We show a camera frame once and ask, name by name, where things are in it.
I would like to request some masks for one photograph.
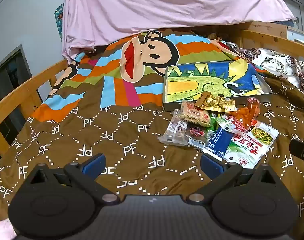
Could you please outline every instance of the wooden bed frame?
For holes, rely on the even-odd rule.
[[[273,49],[295,58],[304,57],[304,44],[287,40],[287,27],[285,25],[249,22],[237,25],[214,25],[193,28],[200,35],[209,33],[226,33],[230,41],[244,49],[265,48]],[[38,75],[30,78],[18,88],[9,93],[0,101],[0,124],[17,107],[24,118],[33,113],[34,106],[39,107],[41,100],[36,90],[45,82],[50,81],[53,87],[56,82],[55,75],[66,69],[68,63],[62,60]],[[10,145],[0,132],[0,155],[4,156]]]

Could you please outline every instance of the orange stripe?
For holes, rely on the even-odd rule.
[[[115,104],[117,106],[128,106],[128,100],[123,85],[123,79],[114,78]]]
[[[155,95],[152,93],[138,94],[141,104],[155,103],[157,106],[162,106],[162,94]]]
[[[95,66],[88,76],[89,77],[97,77],[97,76],[100,76],[101,74],[109,73],[110,71],[116,69],[119,65],[120,65],[120,60],[119,59],[111,60],[104,67]]]
[[[193,41],[187,44],[183,44],[182,42],[179,42],[176,45],[180,56],[185,56],[188,55],[190,53],[200,53],[203,51],[217,51],[217,52],[221,52],[221,50],[219,48],[217,48],[216,46],[214,46],[212,43],[208,44],[205,42],[197,42],[197,41]]]
[[[120,45],[122,43],[126,43],[127,41],[129,41],[130,39],[132,39],[133,36],[131,37],[126,37],[124,39],[120,39],[118,41],[116,41],[115,43],[110,44],[105,50],[111,50],[114,49],[117,45]]]
[[[81,98],[76,100],[74,103],[64,106],[60,110],[53,110],[47,104],[42,104],[31,116],[35,117],[40,122],[48,120],[61,122],[71,112],[71,110],[77,106],[80,100]]]
[[[90,58],[87,55],[84,55],[84,57],[81,59],[80,64],[87,63],[89,60]]]
[[[80,74],[77,74],[73,78],[71,78],[70,80],[82,83],[86,78],[87,77],[84,77],[84,76],[82,76]]]

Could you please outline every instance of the metal screw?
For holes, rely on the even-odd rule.
[[[204,196],[199,193],[194,193],[189,196],[189,199],[193,202],[200,202],[200,201],[204,200]]]
[[[113,202],[117,200],[117,196],[114,194],[105,194],[102,196],[102,200],[105,202]]]

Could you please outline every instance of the pile of snacks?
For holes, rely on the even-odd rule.
[[[236,162],[252,169],[267,152],[279,132],[256,120],[260,102],[247,99],[236,109],[234,100],[203,92],[196,103],[182,101],[159,140],[177,146],[192,145],[219,161]]]

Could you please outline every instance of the patterned quilt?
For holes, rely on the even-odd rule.
[[[125,194],[183,196],[208,183],[199,151],[158,141],[171,114],[162,110],[164,72],[174,64],[236,60],[209,39],[186,29],[141,33],[99,50],[80,53],[58,79],[46,101],[27,120],[0,160],[0,221],[15,192],[37,163],[60,168],[82,163],[96,153],[106,169],[96,179],[121,198]],[[203,64],[200,73],[208,73]],[[246,72],[215,75],[231,81]],[[304,162],[290,155],[289,142],[304,141],[304,93],[291,83],[261,71],[273,90],[259,120],[279,136],[261,162],[268,163],[300,209],[293,235],[304,237]],[[238,92],[251,94],[238,87]]]

